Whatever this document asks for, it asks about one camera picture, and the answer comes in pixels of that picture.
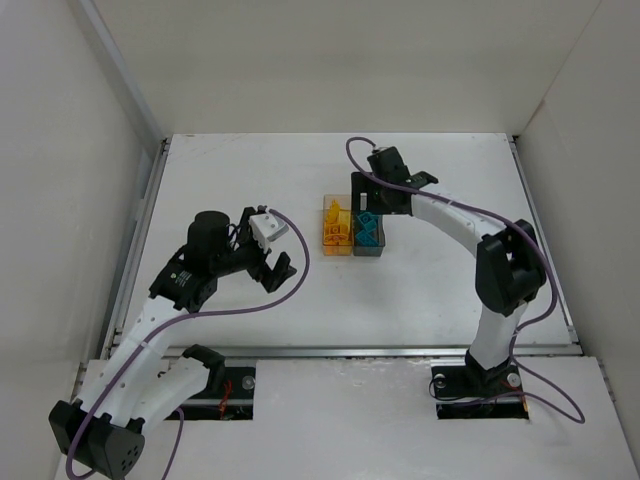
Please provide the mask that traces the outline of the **yellow lego block bottom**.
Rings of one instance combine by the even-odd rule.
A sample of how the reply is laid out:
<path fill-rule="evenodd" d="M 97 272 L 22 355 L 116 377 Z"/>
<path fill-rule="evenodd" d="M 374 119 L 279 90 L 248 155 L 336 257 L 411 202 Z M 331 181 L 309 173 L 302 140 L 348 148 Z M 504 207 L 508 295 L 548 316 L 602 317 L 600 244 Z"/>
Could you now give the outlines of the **yellow lego block bottom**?
<path fill-rule="evenodd" d="M 372 232 L 359 230 L 355 235 L 356 244 L 362 247 L 378 247 L 380 245 L 378 229 Z"/>

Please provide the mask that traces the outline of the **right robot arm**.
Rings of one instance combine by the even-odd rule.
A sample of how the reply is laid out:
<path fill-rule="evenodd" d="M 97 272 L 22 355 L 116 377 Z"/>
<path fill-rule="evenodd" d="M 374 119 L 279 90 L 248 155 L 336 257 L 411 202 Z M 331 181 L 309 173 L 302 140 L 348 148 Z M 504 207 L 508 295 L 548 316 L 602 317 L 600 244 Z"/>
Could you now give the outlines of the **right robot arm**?
<path fill-rule="evenodd" d="M 351 173 L 352 209 L 411 216 L 473 255 L 482 310 L 466 363 L 481 372 L 504 368 L 518 324 L 547 279 L 535 229 L 465 203 L 424 171 L 410 173 L 395 147 L 375 148 L 367 161 L 369 172 Z"/>

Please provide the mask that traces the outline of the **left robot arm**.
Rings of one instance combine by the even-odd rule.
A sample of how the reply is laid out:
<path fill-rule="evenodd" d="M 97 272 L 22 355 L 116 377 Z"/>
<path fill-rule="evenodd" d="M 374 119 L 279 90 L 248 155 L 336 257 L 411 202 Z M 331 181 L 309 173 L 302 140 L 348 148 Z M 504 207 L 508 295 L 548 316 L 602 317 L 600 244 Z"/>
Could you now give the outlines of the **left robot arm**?
<path fill-rule="evenodd" d="M 57 402 L 49 414 L 68 478 L 126 478 L 152 429 L 172 414 L 182 416 L 181 406 L 189 398 L 223 387 L 222 354 L 194 344 L 163 371 L 166 351 L 196 319 L 247 315 L 284 303 L 279 298 L 239 309 L 203 308 L 220 279 L 240 272 L 268 293 L 292 277 L 304 282 L 308 273 L 297 271 L 287 253 L 268 263 L 272 243 L 298 230 L 285 215 L 264 206 L 245 208 L 237 224 L 219 211 L 194 217 L 185 244 L 151 284 L 141 312 L 100 375 L 73 400 Z M 75 472 L 75 464 L 86 472 Z"/>

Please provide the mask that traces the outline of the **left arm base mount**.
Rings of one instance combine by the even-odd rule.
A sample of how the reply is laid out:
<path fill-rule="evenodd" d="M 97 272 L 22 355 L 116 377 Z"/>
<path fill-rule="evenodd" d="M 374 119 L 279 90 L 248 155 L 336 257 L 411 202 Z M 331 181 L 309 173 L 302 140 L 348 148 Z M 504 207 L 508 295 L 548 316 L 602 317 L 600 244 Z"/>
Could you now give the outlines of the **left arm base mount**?
<path fill-rule="evenodd" d="M 248 421 L 253 419 L 256 366 L 241 361 L 227 364 L 213 350 L 194 345 L 183 357 L 194 359 L 208 371 L 205 387 L 181 406 L 187 421 Z"/>

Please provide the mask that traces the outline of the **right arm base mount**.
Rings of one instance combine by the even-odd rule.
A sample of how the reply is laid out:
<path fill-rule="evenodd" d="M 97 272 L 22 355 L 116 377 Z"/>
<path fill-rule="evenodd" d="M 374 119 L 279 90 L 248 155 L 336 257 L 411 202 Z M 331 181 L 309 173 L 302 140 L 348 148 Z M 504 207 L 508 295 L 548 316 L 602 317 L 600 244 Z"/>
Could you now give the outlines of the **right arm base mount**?
<path fill-rule="evenodd" d="M 465 364 L 433 364 L 431 374 L 429 393 L 439 420 L 529 419 L 513 364 L 488 376 Z"/>

